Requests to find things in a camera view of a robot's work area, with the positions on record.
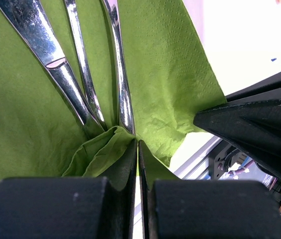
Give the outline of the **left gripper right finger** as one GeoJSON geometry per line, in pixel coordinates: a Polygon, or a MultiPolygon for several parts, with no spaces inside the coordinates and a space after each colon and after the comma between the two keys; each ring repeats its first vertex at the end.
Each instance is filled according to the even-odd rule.
{"type": "Polygon", "coordinates": [[[145,239],[281,239],[277,203],[261,182],[181,180],[139,141],[145,239]]]}

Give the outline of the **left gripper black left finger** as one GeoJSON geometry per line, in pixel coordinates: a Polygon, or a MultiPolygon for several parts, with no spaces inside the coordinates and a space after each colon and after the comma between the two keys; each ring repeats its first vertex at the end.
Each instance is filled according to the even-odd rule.
{"type": "Polygon", "coordinates": [[[130,239],[137,142],[100,176],[0,181],[0,239],[130,239]]]}

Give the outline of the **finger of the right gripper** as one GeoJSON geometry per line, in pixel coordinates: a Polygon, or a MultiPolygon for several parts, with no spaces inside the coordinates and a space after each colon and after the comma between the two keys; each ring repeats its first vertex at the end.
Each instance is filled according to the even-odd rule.
{"type": "Polygon", "coordinates": [[[222,138],[281,179],[281,72],[200,111],[195,126],[222,138]]]}

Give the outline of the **green paper napkin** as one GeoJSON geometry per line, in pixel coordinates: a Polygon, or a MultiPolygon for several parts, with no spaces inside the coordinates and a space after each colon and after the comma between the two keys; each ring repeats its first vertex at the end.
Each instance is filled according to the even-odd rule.
{"type": "MultiPolygon", "coordinates": [[[[108,131],[88,139],[53,80],[0,11],[0,180],[96,177],[132,139],[119,127],[111,34],[98,0],[76,2],[108,131]]],[[[180,0],[118,2],[136,136],[164,165],[191,132],[198,111],[225,103],[180,0]]]]}

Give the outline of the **silver fork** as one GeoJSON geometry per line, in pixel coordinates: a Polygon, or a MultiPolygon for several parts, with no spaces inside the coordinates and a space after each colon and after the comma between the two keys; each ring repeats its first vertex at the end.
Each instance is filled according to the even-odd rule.
{"type": "Polygon", "coordinates": [[[118,1],[103,0],[102,5],[109,22],[111,40],[113,42],[119,126],[134,135],[135,122],[124,58],[118,1]]]}

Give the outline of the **silver table knife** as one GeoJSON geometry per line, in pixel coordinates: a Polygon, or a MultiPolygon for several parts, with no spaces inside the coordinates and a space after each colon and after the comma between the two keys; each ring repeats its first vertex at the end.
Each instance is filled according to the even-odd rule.
{"type": "Polygon", "coordinates": [[[72,107],[86,135],[104,132],[76,80],[39,0],[0,0],[0,10],[29,46],[72,107]]]}

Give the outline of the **silver spoon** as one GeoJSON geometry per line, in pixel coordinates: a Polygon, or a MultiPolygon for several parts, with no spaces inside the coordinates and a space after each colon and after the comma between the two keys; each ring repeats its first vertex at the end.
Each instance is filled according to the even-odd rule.
{"type": "Polygon", "coordinates": [[[64,1],[65,8],[67,10],[68,19],[71,26],[72,37],[75,44],[76,54],[80,66],[83,87],[85,92],[85,97],[87,102],[93,111],[96,119],[103,127],[104,131],[107,131],[107,126],[105,123],[105,119],[103,113],[101,111],[101,107],[96,95],[96,91],[94,88],[89,63],[87,59],[87,54],[85,51],[84,41],[82,37],[80,22],[78,18],[77,5],[75,0],[65,0],[64,1]]]}

